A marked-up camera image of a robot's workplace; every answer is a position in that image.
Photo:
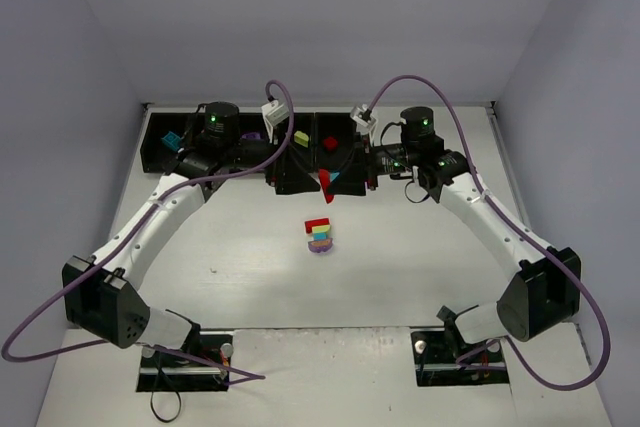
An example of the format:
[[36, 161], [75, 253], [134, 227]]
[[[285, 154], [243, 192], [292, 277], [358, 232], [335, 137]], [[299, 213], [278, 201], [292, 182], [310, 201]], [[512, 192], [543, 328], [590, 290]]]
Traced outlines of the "lime green lego brick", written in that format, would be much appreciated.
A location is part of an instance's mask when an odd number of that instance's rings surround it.
[[293, 134], [293, 140], [297, 145], [299, 145], [299, 146], [301, 146], [303, 148], [308, 148], [309, 147], [310, 137], [305, 132], [295, 131], [294, 134]]

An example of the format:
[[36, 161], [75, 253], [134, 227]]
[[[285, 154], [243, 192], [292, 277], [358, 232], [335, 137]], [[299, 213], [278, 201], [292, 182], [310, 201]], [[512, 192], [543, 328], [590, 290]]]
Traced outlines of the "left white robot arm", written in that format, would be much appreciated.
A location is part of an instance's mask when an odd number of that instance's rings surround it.
[[139, 289], [165, 245], [225, 181], [267, 173], [283, 157], [294, 110], [271, 98], [261, 113], [266, 135], [254, 140], [243, 132], [236, 105], [212, 102], [196, 111], [143, 206], [90, 258], [73, 256], [64, 265], [68, 321], [121, 349], [141, 344], [195, 352], [200, 325], [149, 306]]

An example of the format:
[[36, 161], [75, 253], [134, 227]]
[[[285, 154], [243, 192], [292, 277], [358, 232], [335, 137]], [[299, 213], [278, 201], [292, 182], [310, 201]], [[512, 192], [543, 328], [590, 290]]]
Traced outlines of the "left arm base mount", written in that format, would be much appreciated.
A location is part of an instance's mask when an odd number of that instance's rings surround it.
[[[228, 365], [233, 355], [230, 331], [207, 331], [201, 334], [202, 347], [194, 356]], [[138, 393], [227, 392], [230, 374], [218, 367], [183, 359], [175, 355], [152, 352], [140, 358], [136, 391]]]

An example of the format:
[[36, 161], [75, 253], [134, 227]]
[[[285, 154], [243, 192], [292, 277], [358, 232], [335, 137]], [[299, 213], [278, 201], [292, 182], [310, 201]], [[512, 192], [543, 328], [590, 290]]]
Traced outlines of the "red curved lego brick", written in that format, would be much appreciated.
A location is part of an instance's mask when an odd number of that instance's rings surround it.
[[318, 170], [318, 180], [321, 185], [325, 202], [327, 204], [330, 204], [334, 200], [334, 195], [329, 192], [329, 187], [334, 179], [335, 172], [330, 172], [326, 169]]

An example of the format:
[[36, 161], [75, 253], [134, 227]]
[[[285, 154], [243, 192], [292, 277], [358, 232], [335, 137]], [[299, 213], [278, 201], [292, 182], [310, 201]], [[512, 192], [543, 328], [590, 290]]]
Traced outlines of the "red small lego brick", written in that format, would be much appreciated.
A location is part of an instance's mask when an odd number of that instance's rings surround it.
[[325, 137], [321, 144], [326, 152], [334, 152], [339, 145], [338, 141], [333, 136]]

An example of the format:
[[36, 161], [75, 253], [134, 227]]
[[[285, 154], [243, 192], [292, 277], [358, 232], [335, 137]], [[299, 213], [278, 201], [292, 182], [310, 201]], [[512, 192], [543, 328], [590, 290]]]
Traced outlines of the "purple square lego brick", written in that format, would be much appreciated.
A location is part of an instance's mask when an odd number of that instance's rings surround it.
[[241, 136], [241, 139], [247, 141], [261, 141], [262, 135], [260, 132], [247, 132]]

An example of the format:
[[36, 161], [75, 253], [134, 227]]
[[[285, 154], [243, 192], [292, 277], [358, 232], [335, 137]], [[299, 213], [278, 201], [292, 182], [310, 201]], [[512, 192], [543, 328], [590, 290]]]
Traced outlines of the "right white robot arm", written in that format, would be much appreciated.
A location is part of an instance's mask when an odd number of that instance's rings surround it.
[[581, 261], [570, 249], [556, 249], [530, 231], [491, 193], [468, 154], [446, 148], [435, 132], [429, 107], [404, 109], [398, 126], [401, 140], [373, 145], [376, 119], [366, 106], [350, 113], [360, 138], [346, 168], [363, 186], [375, 189], [382, 175], [412, 173], [429, 199], [455, 215], [493, 256], [507, 285], [489, 303], [454, 313], [441, 308], [438, 317], [453, 337], [466, 344], [510, 336], [526, 342], [575, 315], [584, 298], [578, 286]]

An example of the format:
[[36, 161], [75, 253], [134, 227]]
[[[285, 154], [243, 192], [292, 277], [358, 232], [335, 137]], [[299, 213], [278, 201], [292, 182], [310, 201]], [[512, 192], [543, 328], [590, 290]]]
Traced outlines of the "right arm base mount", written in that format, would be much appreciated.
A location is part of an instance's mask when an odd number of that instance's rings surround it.
[[486, 346], [466, 343], [455, 326], [457, 315], [447, 307], [437, 313], [441, 327], [410, 332], [416, 385], [432, 387], [479, 387], [508, 385], [504, 354], [499, 343]]

